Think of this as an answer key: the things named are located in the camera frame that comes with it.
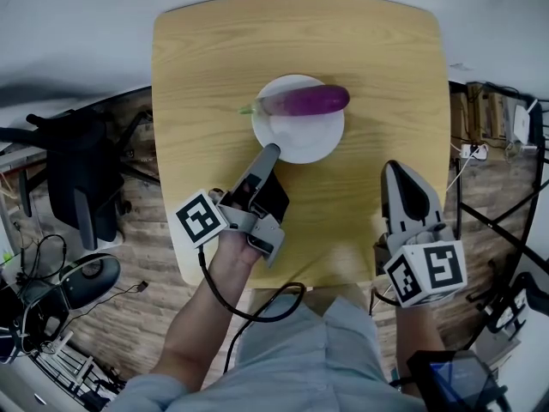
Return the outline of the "person's left hand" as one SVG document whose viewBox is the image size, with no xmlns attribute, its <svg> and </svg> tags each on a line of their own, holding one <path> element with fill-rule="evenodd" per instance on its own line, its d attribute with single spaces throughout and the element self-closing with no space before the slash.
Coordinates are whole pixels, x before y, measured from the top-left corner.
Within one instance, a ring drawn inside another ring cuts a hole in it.
<svg viewBox="0 0 549 412">
<path fill-rule="evenodd" d="M 261 255 L 248 244 L 244 233 L 225 230 L 219 234 L 218 247 L 209 268 L 250 274 Z"/>
</svg>

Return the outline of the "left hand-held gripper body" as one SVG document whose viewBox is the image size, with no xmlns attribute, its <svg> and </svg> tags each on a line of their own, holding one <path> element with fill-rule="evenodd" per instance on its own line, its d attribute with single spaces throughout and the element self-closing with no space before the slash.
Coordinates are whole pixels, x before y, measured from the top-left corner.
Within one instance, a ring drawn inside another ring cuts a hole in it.
<svg viewBox="0 0 549 412">
<path fill-rule="evenodd" d="M 288 195 L 273 173 L 264 177 L 247 173 L 217 201 L 204 190 L 198 191 L 176 217 L 194 248 L 222 231 L 239 232 L 271 265 L 284 242 L 281 223 L 288 205 Z"/>
</svg>

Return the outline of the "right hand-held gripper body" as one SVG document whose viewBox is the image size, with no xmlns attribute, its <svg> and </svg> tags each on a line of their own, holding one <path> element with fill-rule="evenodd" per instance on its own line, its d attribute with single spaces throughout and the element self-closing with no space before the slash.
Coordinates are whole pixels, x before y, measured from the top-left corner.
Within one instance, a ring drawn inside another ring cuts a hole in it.
<svg viewBox="0 0 549 412">
<path fill-rule="evenodd" d="M 443 222 L 401 227 L 374 244 L 379 275 L 395 294 L 395 306 L 409 308 L 443 300 L 468 284 L 462 241 Z"/>
</svg>

